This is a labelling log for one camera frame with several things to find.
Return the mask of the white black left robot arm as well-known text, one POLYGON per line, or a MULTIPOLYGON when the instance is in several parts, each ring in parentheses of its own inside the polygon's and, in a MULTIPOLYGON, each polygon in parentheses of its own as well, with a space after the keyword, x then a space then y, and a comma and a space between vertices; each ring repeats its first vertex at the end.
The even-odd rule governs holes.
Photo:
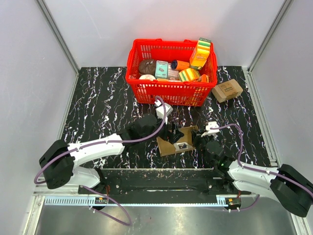
POLYGON ((95 169, 86 169, 84 163, 112 155, 120 155, 131 146, 161 138, 171 144, 176 143, 184 134, 166 119, 146 114, 135 120, 116 134, 83 143, 67 144, 55 141, 39 159, 40 175, 48 189, 56 189, 66 184, 89 187, 94 193, 102 193, 106 182, 95 169))

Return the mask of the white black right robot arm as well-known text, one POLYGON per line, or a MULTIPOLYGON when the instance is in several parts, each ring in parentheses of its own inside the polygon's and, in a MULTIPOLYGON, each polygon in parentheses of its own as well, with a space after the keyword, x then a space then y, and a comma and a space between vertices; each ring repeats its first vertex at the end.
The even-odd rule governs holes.
POLYGON ((214 141, 208 132, 193 130, 192 144, 208 160, 218 185, 226 193, 247 191, 279 202, 290 213, 306 217, 313 205, 313 184, 294 167, 283 164, 281 167, 247 165, 233 156, 214 141))

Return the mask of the white card with stamp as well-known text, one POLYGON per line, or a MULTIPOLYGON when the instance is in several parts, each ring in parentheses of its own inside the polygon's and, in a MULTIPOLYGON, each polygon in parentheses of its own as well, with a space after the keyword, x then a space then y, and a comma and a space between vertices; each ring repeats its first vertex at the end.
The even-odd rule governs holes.
POLYGON ((187 142, 174 143, 175 150, 178 151, 186 151, 190 148, 190 145, 187 142))

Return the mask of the brown cardboard box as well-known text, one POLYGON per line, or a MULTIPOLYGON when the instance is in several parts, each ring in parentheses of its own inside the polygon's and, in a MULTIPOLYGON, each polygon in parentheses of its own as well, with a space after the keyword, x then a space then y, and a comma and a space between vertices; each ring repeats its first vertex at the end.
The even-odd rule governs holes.
MULTIPOLYGON (((195 147, 192 144, 192 131, 198 131, 198 126, 189 126, 189 127, 183 127, 179 128, 179 130, 184 133, 184 137, 180 138, 176 143, 180 142, 187 142, 190 145, 190 148, 186 151, 194 150, 195 147)), ((157 137, 156 139, 158 144, 158 149, 160 152, 160 155, 162 157, 172 155, 172 154, 178 154, 186 151, 176 151, 174 148, 174 144, 169 143, 168 141, 163 140, 161 137, 157 137)))

